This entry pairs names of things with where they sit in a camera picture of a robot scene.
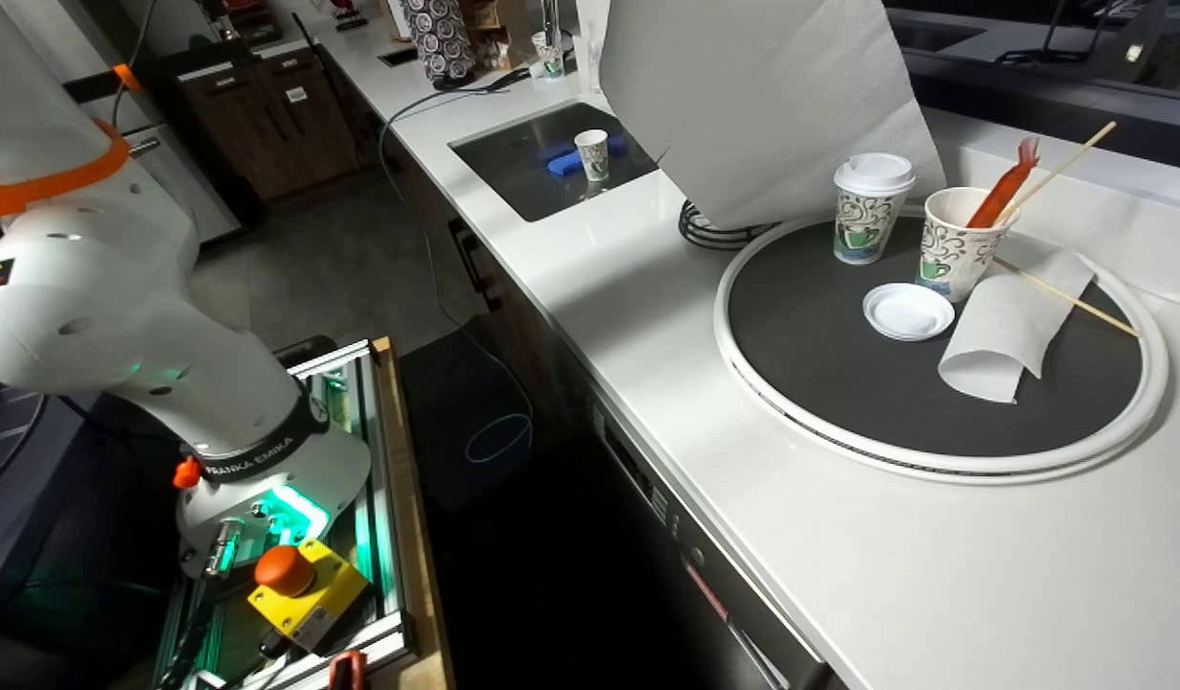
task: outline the orange button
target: orange button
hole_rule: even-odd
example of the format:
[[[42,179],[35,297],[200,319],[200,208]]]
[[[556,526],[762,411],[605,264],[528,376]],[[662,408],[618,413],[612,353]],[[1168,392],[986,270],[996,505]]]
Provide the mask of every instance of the orange button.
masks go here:
[[[313,585],[317,571],[295,546],[274,546],[266,551],[257,567],[253,570],[253,579],[258,585],[269,586],[283,597],[299,597]]]
[[[185,461],[176,466],[176,474],[172,475],[175,488],[195,488],[202,480],[202,466],[194,459],[194,455],[185,458]]]

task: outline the white lid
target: white lid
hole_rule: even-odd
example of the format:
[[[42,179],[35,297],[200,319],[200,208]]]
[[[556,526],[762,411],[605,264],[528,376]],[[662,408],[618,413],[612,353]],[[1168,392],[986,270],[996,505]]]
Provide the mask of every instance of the white lid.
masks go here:
[[[858,153],[841,163],[832,182],[848,192],[900,193],[913,188],[913,164],[892,153]]]
[[[892,340],[927,340],[957,318],[952,303],[920,284],[887,283],[866,293],[861,313],[880,335]]]

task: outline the paper towel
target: paper towel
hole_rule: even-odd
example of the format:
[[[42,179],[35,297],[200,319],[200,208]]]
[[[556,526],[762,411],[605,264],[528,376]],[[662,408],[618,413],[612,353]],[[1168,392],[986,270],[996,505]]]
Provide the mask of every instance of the paper towel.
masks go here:
[[[1093,280],[1093,269],[1080,255],[1016,232],[1003,239],[997,255],[1071,297],[1080,297]],[[1041,379],[1045,348],[1074,308],[1031,280],[991,263],[939,360],[940,377],[966,396],[1015,402],[1020,376],[1029,370]]]
[[[602,88],[624,127],[719,228],[835,204],[851,155],[943,166],[879,0],[634,0],[610,8]]]

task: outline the chopstick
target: chopstick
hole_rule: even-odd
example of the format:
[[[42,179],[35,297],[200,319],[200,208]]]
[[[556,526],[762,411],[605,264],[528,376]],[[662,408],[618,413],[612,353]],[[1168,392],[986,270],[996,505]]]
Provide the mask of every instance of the chopstick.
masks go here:
[[[1114,127],[1116,127],[1116,126],[1119,126],[1119,123],[1110,123],[1110,124],[1107,124],[1106,126],[1102,126],[1101,131],[1097,131],[1096,134],[1094,134],[1092,137],[1092,139],[1086,140],[1084,145],[1081,145],[1080,149],[1076,149],[1075,153],[1071,153],[1070,157],[1067,158],[1067,160],[1063,160],[1062,163],[1060,163],[1058,166],[1057,166],[1057,169],[1054,169],[1053,171],[1050,171],[1050,173],[1044,177],[1044,179],[1042,179],[1041,182],[1034,184],[1032,188],[1029,189],[1028,191],[1025,191],[1024,193],[1020,193],[1018,199],[1016,199],[1015,202],[1011,202],[1011,204],[1008,205],[1007,209],[1002,213],[998,215],[998,219],[997,219],[997,222],[994,222],[994,226],[995,228],[1002,226],[1002,224],[1007,222],[1007,218],[1011,217],[1011,213],[1015,213],[1015,211],[1018,210],[1020,206],[1024,205],[1024,202],[1028,202],[1034,196],[1034,193],[1041,192],[1041,188],[1042,186],[1044,186],[1047,183],[1049,183],[1050,179],[1054,179],[1055,177],[1057,177],[1058,175],[1061,175],[1063,170],[1067,170],[1068,166],[1071,165],[1071,163],[1077,162],[1081,156],[1083,156],[1084,153],[1087,153],[1088,150],[1092,149],[1093,146],[1096,146],[1096,143],[1099,140],[1103,139],[1103,137],[1106,137],[1106,134],[1108,134],[1108,132],[1114,131]]]
[[[1037,276],[1028,272],[1027,270],[1023,270],[1022,268],[1018,267],[1014,267],[1011,265],[1011,263],[1007,263],[998,257],[994,257],[994,262],[1011,272],[1020,274],[1024,276],[1024,278],[1031,280],[1037,288],[1044,289],[1045,293],[1054,294],[1055,297],[1061,297],[1068,302],[1071,302],[1071,304],[1080,307],[1080,309],[1088,311],[1088,314],[1094,315],[1094,317],[1099,320],[1103,320],[1103,322],[1110,324],[1112,327],[1117,328],[1119,330],[1122,330],[1125,333],[1128,333],[1134,337],[1142,337],[1141,335],[1139,335],[1139,331],[1136,329],[1133,329],[1129,326],[1120,322],[1120,320],[1112,317],[1109,314],[1106,314],[1106,311],[1099,310],[1096,307],[1089,304],[1088,302],[1071,297],[1070,294],[1063,293],[1062,289],[1055,288],[1054,284],[1045,283],[1045,281],[1037,278]]]

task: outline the franka emika robot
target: franka emika robot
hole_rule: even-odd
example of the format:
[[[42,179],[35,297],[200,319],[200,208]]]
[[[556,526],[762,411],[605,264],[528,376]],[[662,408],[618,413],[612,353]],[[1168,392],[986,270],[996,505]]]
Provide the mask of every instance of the franka emika robot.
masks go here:
[[[201,466],[176,506],[190,577],[278,534],[326,537],[369,449],[257,337],[196,309],[194,222],[116,131],[64,92],[0,6],[0,381],[103,390],[166,425]]]

